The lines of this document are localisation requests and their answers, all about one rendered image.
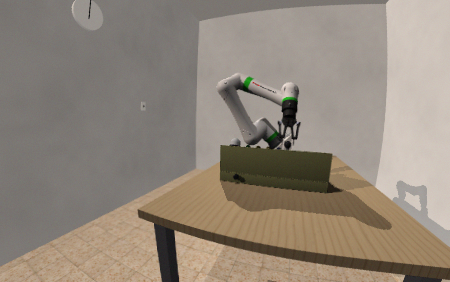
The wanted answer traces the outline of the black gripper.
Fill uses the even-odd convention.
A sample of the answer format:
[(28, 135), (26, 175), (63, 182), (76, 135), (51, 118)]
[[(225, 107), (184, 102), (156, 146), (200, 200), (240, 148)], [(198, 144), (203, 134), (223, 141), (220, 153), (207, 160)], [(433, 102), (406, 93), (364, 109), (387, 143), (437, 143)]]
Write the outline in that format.
[[(281, 124), (284, 124), (284, 132), (283, 132), (283, 136), (281, 136)], [(294, 131), (293, 131), (293, 126), (297, 125), (297, 129), (296, 129), (296, 136), (294, 137)], [(291, 150), (293, 150), (293, 145), (294, 145), (294, 140), (297, 140), (298, 138), (298, 131), (299, 131), (299, 126), (300, 126), (301, 122), (297, 122), (296, 120), (296, 112), (294, 110), (285, 110), (283, 112), (283, 119), (282, 121), (278, 121), (278, 126), (279, 126), (279, 138), (282, 139), (282, 144), (284, 146), (284, 141), (285, 141), (285, 134), (286, 134), (286, 129), (287, 127), (291, 127), (291, 136), (292, 136), (292, 141), (291, 141)]]

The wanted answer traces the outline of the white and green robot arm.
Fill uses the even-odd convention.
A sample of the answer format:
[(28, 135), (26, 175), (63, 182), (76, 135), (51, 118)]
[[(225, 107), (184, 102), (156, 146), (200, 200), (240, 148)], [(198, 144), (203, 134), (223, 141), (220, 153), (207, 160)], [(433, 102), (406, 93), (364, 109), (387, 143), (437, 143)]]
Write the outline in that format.
[(264, 137), (263, 140), (268, 143), (269, 147), (272, 146), (271, 149), (274, 149), (282, 142), (279, 133), (264, 117), (253, 124), (236, 90), (268, 99), (280, 105), (282, 112), (294, 110), (297, 113), (298, 86), (294, 83), (286, 83), (279, 91), (242, 73), (223, 79), (217, 85), (217, 91), (233, 114), (245, 143), (255, 145)]

